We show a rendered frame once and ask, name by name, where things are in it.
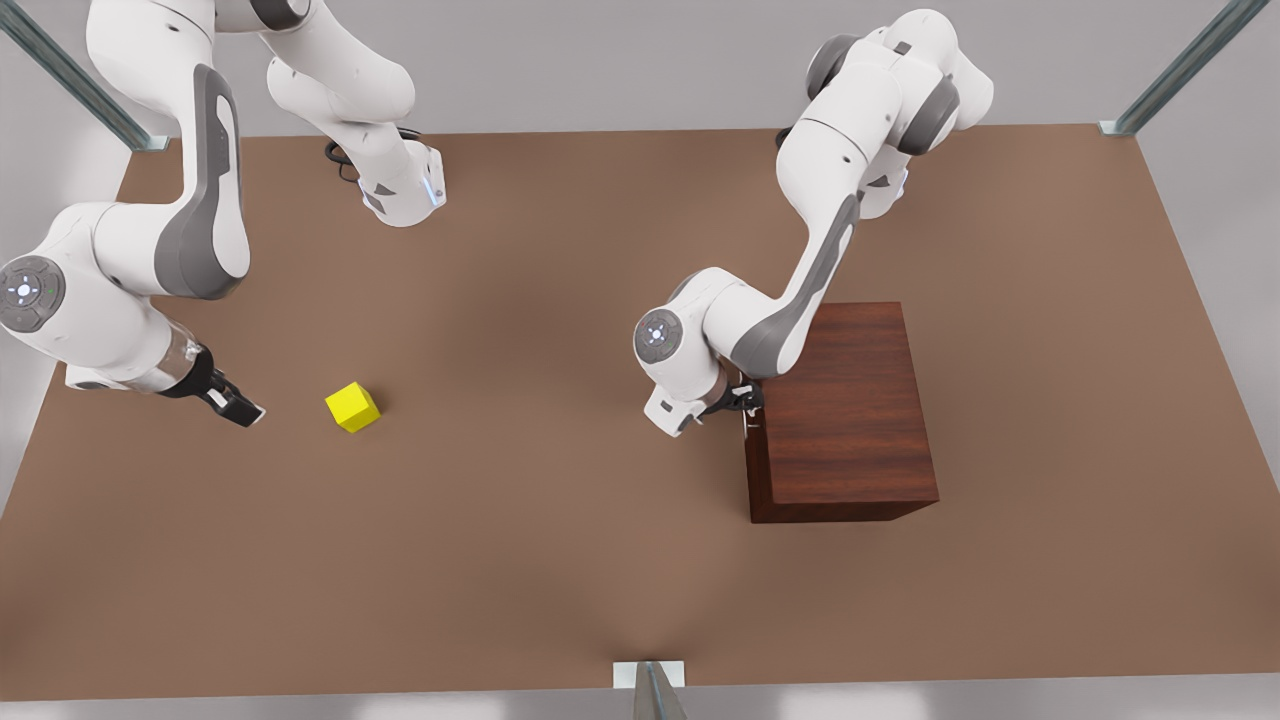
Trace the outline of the yellow cube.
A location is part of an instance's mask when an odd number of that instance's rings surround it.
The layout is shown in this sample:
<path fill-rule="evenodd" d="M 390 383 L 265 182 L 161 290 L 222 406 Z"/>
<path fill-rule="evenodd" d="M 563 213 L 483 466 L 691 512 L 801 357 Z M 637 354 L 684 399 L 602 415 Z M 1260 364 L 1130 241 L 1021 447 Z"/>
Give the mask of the yellow cube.
<path fill-rule="evenodd" d="M 358 382 L 326 396 L 325 404 L 337 425 L 349 433 L 364 429 L 381 416 L 372 396 Z"/>

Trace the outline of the dark wooden cabinet box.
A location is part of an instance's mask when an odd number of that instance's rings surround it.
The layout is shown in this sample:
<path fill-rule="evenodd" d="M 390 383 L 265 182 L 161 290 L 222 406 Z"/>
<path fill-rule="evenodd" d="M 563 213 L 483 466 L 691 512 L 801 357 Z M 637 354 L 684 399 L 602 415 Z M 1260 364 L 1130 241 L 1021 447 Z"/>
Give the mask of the dark wooden cabinet box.
<path fill-rule="evenodd" d="M 890 521 L 936 503 L 902 307 L 823 304 L 745 421 L 754 523 Z"/>

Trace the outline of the silver frame post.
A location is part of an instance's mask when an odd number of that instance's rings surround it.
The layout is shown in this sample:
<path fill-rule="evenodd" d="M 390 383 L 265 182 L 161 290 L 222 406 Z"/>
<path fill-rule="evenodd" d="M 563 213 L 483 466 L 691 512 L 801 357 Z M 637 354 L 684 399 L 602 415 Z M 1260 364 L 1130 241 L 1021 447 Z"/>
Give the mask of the silver frame post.
<path fill-rule="evenodd" d="M 1097 124 L 1100 133 L 1108 137 L 1135 136 L 1271 1 L 1229 0 L 1117 119 Z"/>
<path fill-rule="evenodd" d="M 613 662 L 613 687 L 632 689 L 632 720 L 689 720 L 676 693 L 686 687 L 684 661 Z"/>
<path fill-rule="evenodd" d="M 15 0 L 0 0 L 0 31 L 132 152 L 166 149 L 166 136 L 147 132 Z"/>

